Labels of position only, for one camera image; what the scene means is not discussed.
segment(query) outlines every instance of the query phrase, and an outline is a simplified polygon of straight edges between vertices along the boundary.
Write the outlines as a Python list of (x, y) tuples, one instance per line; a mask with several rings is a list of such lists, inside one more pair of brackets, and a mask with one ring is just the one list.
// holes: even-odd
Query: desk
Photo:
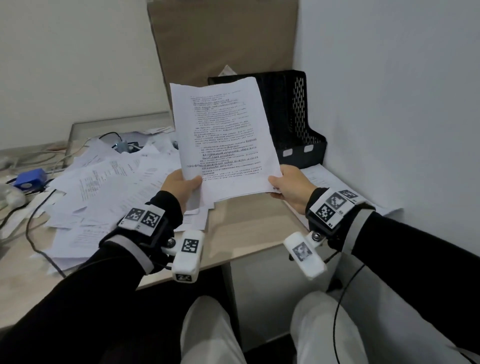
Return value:
[[(32, 221), (32, 227), (47, 219), (44, 214)], [(26, 220), (13, 234), (23, 232), (25, 224)], [(39, 226), (31, 230), (32, 240), (39, 249), (47, 249), (55, 230)], [(268, 194), (218, 202), (208, 214), (201, 267), (213, 267), (277, 246), (295, 231), (306, 229), (282, 201)], [(0, 250), (0, 329), (15, 324), (61, 280), (58, 274), (47, 275), (49, 263), (44, 258), (31, 258), (33, 252), (24, 234), (6, 244), (5, 249), (5, 253)], [(139, 287), (169, 279), (171, 271), (162, 270), (144, 277)]]

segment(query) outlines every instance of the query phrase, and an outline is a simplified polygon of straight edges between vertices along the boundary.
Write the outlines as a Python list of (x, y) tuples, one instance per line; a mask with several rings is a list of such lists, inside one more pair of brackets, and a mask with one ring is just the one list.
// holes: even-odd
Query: blue box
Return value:
[(13, 185), (22, 191), (37, 190), (47, 182), (47, 174), (41, 168), (20, 173)]

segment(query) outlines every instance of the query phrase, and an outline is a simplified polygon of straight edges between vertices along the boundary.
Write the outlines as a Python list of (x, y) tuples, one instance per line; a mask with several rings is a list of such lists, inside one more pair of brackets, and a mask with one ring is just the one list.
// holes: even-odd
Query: white pants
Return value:
[[(298, 364), (336, 364), (333, 318), (337, 302), (323, 292), (312, 292), (295, 307), (290, 333)], [(340, 307), (336, 319), (336, 349), (341, 364), (368, 363), (357, 327)], [(180, 337), (181, 364), (246, 364), (233, 334), (230, 317), (208, 296), (188, 310)]]

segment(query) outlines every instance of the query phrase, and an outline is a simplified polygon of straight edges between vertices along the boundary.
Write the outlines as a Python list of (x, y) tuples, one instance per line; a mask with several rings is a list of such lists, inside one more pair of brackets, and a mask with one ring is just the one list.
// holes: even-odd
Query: black file organizer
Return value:
[(227, 84), (245, 77), (257, 80), (280, 164), (298, 168), (322, 164), (327, 140), (308, 125), (305, 72), (291, 70), (209, 77), (208, 84)]

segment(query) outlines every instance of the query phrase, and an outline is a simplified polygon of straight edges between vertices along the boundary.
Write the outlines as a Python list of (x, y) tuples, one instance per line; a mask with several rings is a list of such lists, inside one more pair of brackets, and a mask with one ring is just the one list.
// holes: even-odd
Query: hand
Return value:
[(282, 164), (280, 170), (283, 177), (270, 176), (268, 181), (281, 193), (270, 195), (287, 201), (299, 214), (305, 215), (308, 200), (317, 187), (297, 167)]
[(161, 191), (170, 192), (180, 203), (182, 213), (187, 209), (187, 201), (192, 192), (202, 184), (202, 177), (196, 176), (192, 180), (185, 180), (181, 170), (170, 173), (163, 182)]

